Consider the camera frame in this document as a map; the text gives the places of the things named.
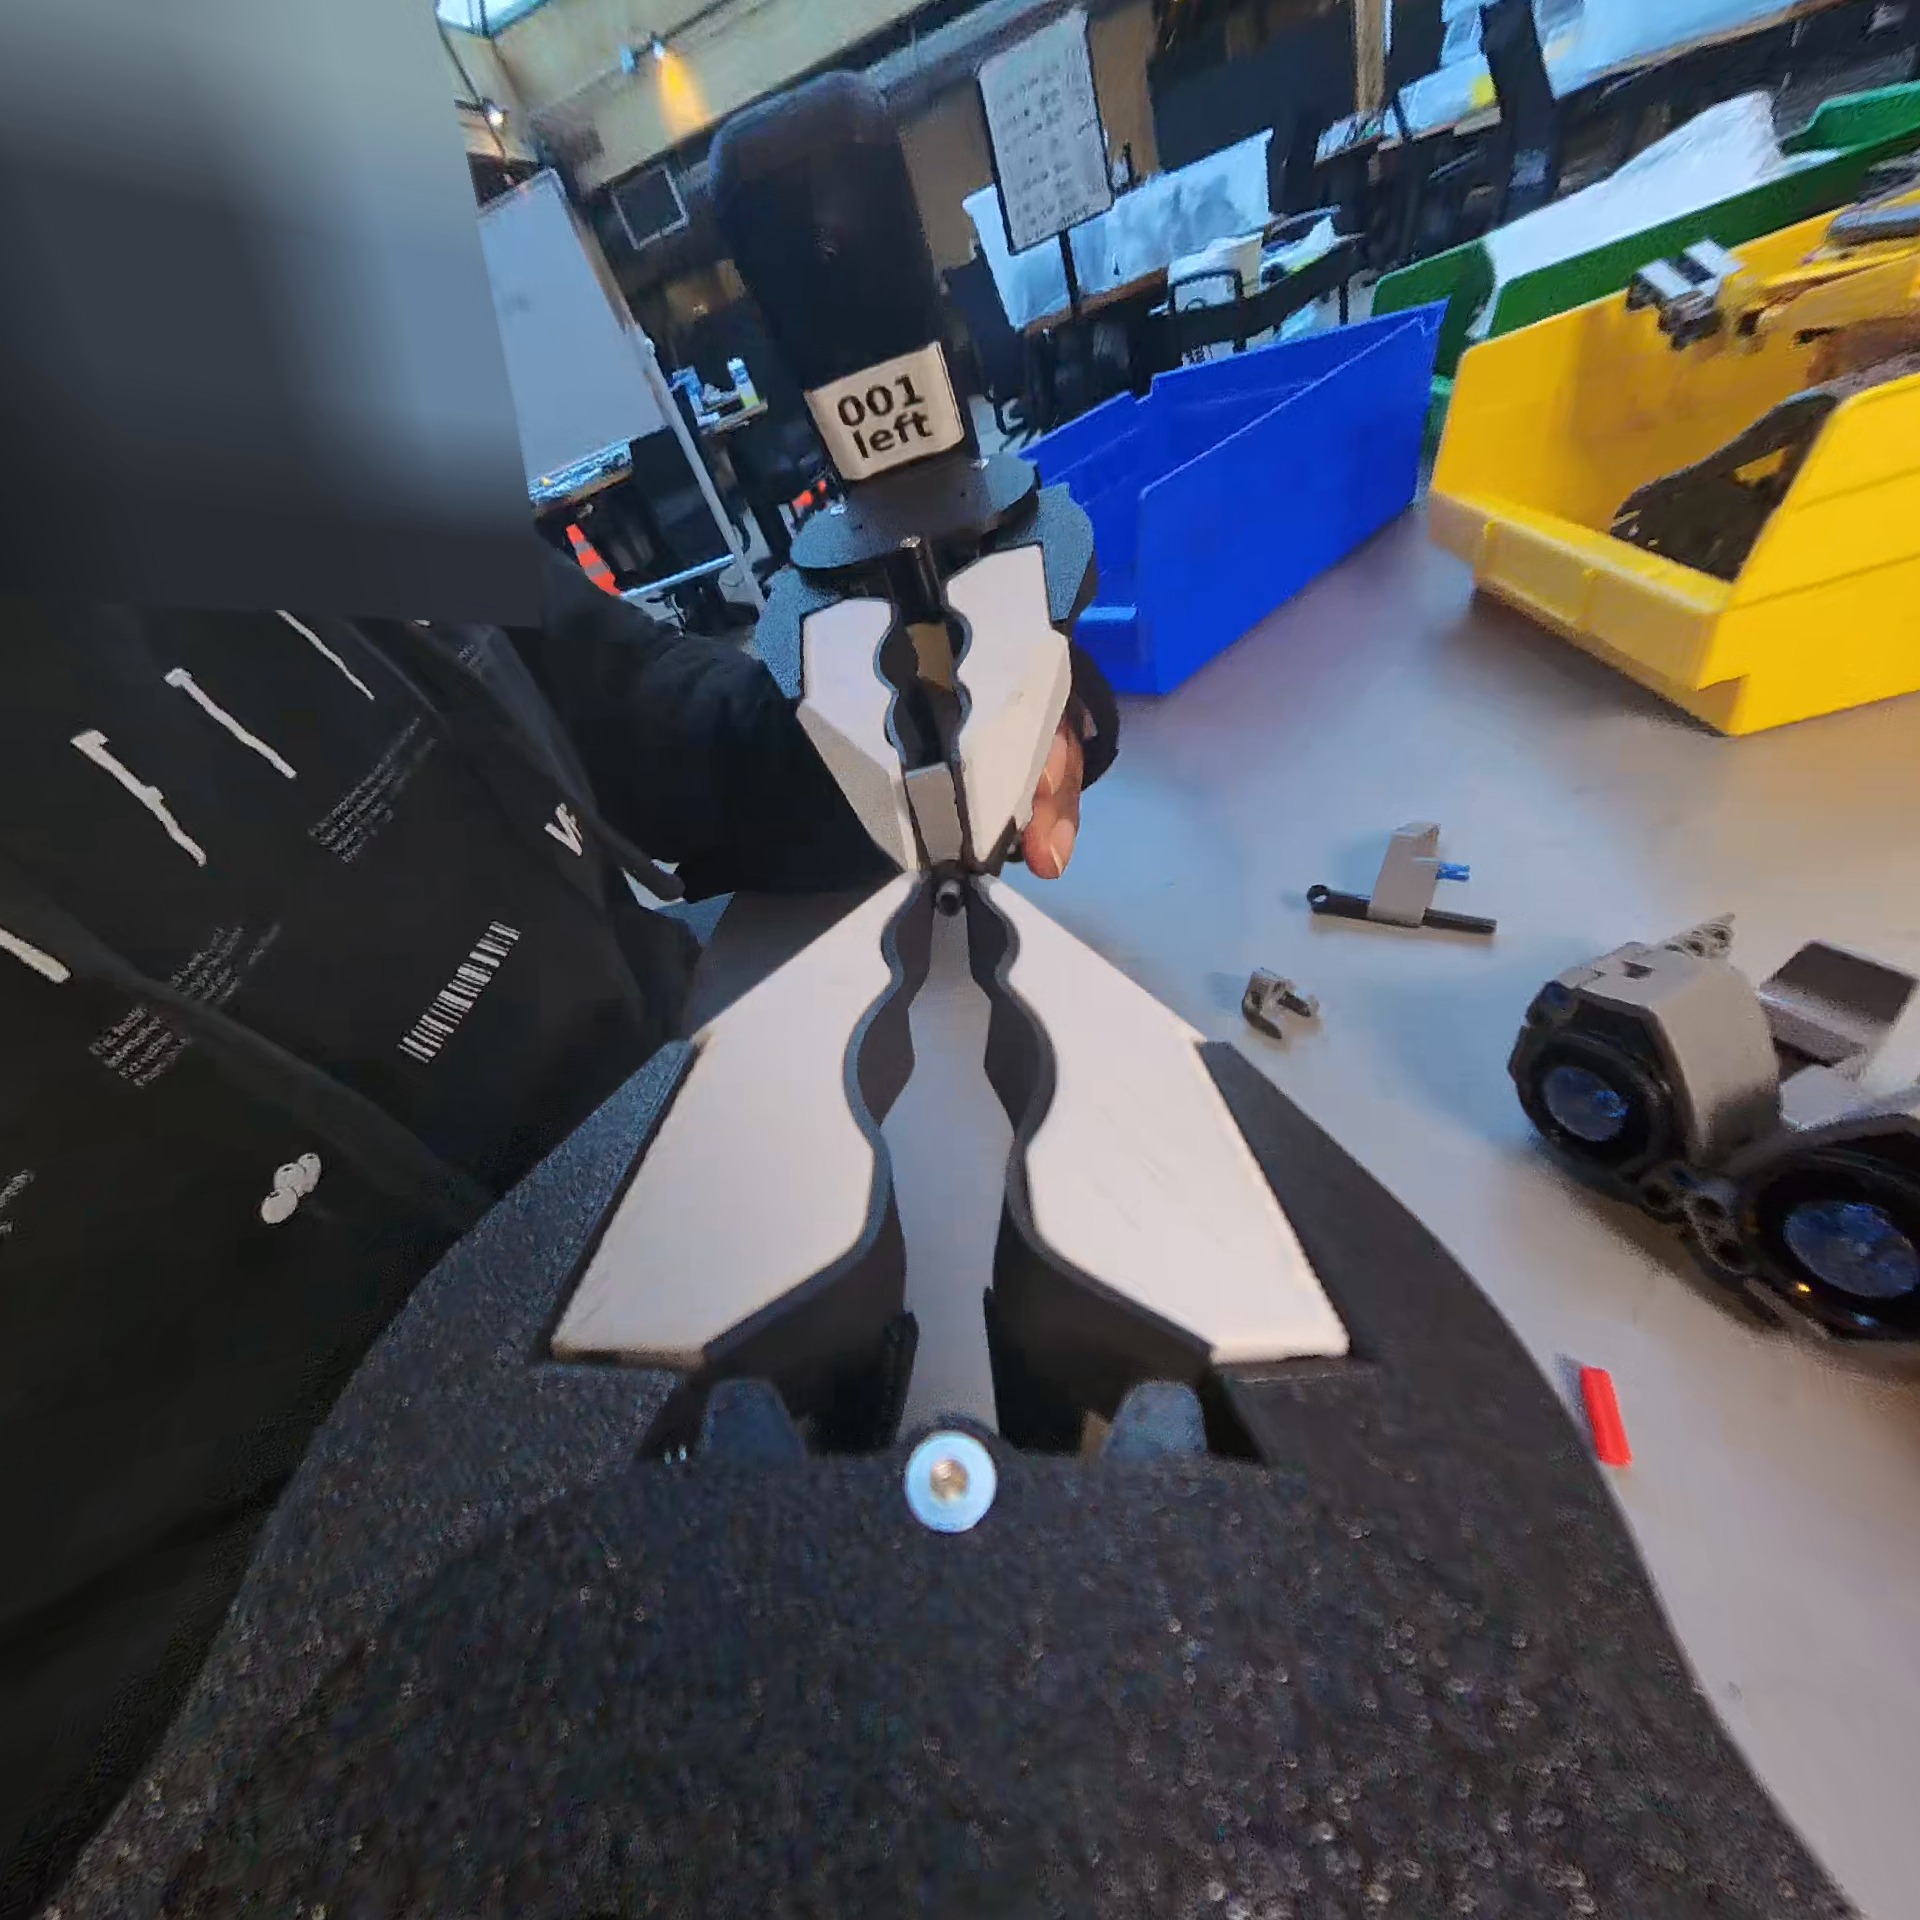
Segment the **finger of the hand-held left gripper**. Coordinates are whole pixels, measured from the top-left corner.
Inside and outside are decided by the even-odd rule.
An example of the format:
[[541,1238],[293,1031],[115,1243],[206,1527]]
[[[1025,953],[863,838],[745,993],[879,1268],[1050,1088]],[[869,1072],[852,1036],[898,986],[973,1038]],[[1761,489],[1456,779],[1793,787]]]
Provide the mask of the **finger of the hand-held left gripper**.
[[922,865],[898,748],[888,735],[896,696],[879,670],[894,627],[875,596],[831,601],[799,621],[799,727],[879,854],[904,871]]
[[1043,549],[1016,546],[946,580],[957,622],[951,748],[969,865],[997,870],[1034,815],[1040,775],[1067,708],[1067,639],[1053,626]]

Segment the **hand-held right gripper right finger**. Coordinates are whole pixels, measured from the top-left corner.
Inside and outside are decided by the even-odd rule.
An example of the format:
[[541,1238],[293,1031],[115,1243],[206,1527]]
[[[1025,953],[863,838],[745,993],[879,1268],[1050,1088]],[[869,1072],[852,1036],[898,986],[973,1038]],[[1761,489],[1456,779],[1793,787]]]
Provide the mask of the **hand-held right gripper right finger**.
[[1020,1358],[1347,1356],[1201,1036],[1000,881],[973,886],[967,922],[1011,1127],[995,1313]]

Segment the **small grey two-hole connector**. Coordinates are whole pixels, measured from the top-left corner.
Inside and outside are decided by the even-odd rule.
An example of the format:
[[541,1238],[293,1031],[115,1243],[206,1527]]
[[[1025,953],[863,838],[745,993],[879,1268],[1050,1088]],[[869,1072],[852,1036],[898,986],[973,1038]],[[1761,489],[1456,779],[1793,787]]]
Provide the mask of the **small grey two-hole connector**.
[[946,761],[904,769],[898,777],[898,807],[904,827],[905,870],[937,871],[963,870],[969,862],[969,833],[962,812],[962,791],[954,765]]

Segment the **black pin connector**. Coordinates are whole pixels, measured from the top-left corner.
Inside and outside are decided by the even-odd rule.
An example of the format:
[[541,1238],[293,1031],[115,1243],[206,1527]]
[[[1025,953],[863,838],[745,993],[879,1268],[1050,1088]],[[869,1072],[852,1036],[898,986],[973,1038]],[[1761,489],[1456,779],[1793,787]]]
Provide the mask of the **black pin connector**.
[[1482,920],[1474,914],[1458,914],[1443,909],[1427,907],[1416,920],[1384,920],[1375,914],[1372,900],[1350,894],[1340,894],[1329,888],[1327,885],[1311,885],[1307,888],[1307,910],[1322,920],[1337,922],[1360,922],[1375,925],[1390,925],[1403,929],[1421,929],[1421,933],[1446,933],[1446,935],[1467,935],[1467,937],[1494,937],[1498,924],[1494,920]]

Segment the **grey bent building beam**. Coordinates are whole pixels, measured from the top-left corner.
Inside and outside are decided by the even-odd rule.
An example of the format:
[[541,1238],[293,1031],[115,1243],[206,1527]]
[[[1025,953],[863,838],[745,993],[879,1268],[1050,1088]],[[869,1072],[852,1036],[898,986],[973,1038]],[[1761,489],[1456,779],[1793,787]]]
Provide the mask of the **grey bent building beam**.
[[1395,829],[1369,901],[1361,909],[1366,922],[1410,929],[1425,924],[1427,909],[1440,885],[1441,860],[1438,843],[1440,827],[1435,822],[1410,822]]

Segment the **person's left forearm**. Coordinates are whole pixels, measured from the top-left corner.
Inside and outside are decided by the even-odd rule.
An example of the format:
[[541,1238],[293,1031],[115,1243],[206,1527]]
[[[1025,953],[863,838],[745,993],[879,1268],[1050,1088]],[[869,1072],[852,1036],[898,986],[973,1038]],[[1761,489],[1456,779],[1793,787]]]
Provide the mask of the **person's left forearm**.
[[687,900],[869,891],[896,875],[794,699],[724,641],[655,622],[554,551],[509,632],[600,817]]

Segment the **grey desk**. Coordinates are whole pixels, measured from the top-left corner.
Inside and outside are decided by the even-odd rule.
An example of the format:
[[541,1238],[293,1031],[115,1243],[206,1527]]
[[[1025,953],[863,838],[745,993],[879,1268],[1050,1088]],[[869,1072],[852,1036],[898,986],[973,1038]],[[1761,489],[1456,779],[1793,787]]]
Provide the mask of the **grey desk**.
[[[1430,909],[1322,920],[1395,829]],[[1915,967],[1915,696],[1723,739],[1384,534],[1124,716],[1067,927],[1249,1043],[1371,1367],[1279,1388],[1279,1463],[1003,1463],[967,1537],[834,1470],[733,1527],[708,1913],[1915,1915],[1915,1362],[1768,1332],[1547,1165],[1505,1058],[1547,973],[1735,914]],[[1591,1449],[1607,1368],[1634,1452]]]

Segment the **person's left hand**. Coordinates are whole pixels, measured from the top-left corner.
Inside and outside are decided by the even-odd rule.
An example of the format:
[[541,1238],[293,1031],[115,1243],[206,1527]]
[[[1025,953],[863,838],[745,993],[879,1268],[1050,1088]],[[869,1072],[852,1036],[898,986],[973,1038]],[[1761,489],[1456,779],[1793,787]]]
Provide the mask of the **person's left hand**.
[[1078,708],[1061,716],[1020,829],[1020,862],[1036,881],[1060,881],[1067,870],[1080,825],[1086,739]]

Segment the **black office chair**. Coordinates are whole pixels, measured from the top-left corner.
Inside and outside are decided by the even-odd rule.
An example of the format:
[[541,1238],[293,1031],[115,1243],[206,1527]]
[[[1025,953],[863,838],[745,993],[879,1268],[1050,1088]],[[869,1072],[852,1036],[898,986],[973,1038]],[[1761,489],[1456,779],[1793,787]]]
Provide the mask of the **black office chair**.
[[974,256],[945,272],[946,301],[967,339],[974,389],[1007,441],[1034,432],[1023,336],[1007,320],[990,263]]

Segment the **sign on black stand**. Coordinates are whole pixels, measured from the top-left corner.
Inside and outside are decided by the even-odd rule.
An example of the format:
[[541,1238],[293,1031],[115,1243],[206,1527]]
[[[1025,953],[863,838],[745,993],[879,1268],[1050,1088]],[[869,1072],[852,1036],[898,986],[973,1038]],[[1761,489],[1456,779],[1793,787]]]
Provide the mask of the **sign on black stand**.
[[990,188],[967,199],[976,248],[1013,334],[1076,316],[1096,268],[1075,238],[1116,194],[1087,11],[1055,13],[988,56],[974,79]]

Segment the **clear plastic bin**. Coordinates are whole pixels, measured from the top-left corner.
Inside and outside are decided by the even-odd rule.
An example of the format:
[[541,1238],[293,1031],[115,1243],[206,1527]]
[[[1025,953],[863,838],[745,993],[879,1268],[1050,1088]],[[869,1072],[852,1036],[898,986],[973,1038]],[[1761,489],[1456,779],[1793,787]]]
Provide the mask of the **clear plastic bin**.
[[[1075,282],[1086,306],[1162,271],[1210,242],[1260,231],[1269,217],[1270,129],[1151,175],[1104,212],[1067,231]],[[1006,242],[999,192],[963,199],[976,252],[986,257],[1000,310],[1016,332],[1067,312],[1067,282],[1055,241],[1025,254]]]

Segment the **black utility cart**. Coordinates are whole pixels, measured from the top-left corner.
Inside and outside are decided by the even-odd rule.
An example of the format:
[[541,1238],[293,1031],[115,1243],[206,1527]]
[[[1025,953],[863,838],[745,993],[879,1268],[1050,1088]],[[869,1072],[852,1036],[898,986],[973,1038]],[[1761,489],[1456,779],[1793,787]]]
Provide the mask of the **black utility cart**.
[[1161,356],[1169,366],[1207,360],[1217,348],[1242,352],[1256,336],[1274,334],[1290,312],[1290,276],[1260,282],[1260,293],[1237,302],[1200,302],[1200,272],[1167,282],[1167,301],[1159,316]]

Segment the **green storage bin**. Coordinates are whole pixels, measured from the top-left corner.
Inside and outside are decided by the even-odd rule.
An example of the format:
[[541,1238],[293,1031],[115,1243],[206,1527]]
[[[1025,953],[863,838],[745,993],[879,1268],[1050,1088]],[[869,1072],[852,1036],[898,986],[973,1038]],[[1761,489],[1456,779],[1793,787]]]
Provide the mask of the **green storage bin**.
[[1494,295],[1491,263],[1481,244],[1494,227],[1482,238],[1381,276],[1371,312],[1381,318],[1440,302],[1443,316],[1434,373],[1451,379],[1469,346],[1618,295],[1648,261],[1680,256],[1702,241],[1734,254],[1774,230],[1853,202],[1879,163],[1915,152],[1918,85],[1838,93],[1818,105],[1802,127],[1778,132],[1773,123],[1773,129],[1781,150],[1800,161],[1781,180],[1528,272],[1508,282],[1501,295]]

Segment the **yellow storage bin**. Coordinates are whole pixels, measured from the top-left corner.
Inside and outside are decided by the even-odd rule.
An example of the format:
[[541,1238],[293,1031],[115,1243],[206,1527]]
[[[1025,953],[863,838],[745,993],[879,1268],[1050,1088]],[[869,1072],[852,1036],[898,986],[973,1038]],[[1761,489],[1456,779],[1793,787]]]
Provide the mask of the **yellow storage bin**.
[[[1834,214],[1742,244],[1800,261]],[[1721,735],[1915,695],[1918,373],[1843,400],[1734,580],[1611,533],[1629,494],[1731,441],[1807,348],[1675,352],[1625,293],[1473,348],[1427,529],[1479,593]]]

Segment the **yellow toy robot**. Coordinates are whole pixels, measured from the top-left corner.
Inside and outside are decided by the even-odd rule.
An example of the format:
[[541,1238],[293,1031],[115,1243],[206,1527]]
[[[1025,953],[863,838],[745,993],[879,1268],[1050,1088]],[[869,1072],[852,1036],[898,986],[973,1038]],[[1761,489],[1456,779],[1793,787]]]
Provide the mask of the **yellow toy robot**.
[[1812,360],[1799,389],[1714,454],[1629,494],[1612,536],[1734,580],[1838,406],[1915,374],[1915,276],[1915,185],[1838,212],[1812,254],[1774,272],[1709,241],[1644,263],[1624,306],[1653,312],[1675,352],[1718,343],[1738,356],[1807,348]]

